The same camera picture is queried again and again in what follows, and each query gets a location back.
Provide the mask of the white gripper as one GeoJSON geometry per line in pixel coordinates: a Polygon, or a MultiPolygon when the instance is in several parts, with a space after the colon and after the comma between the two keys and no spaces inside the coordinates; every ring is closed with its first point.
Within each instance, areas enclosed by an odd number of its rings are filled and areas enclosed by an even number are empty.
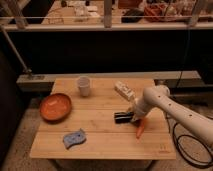
{"type": "Polygon", "coordinates": [[[133,113],[131,122],[136,122],[144,117],[142,110],[139,109],[135,103],[132,103],[127,111],[133,113]]]}

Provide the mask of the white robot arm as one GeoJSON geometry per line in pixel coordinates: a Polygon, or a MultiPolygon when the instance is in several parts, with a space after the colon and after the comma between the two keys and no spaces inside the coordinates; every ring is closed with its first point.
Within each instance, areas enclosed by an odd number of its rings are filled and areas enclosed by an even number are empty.
{"type": "Polygon", "coordinates": [[[165,85],[143,89],[142,96],[133,102],[132,122],[144,118],[155,107],[168,113],[191,134],[213,149],[213,120],[173,101],[170,98],[170,90],[165,85]]]}

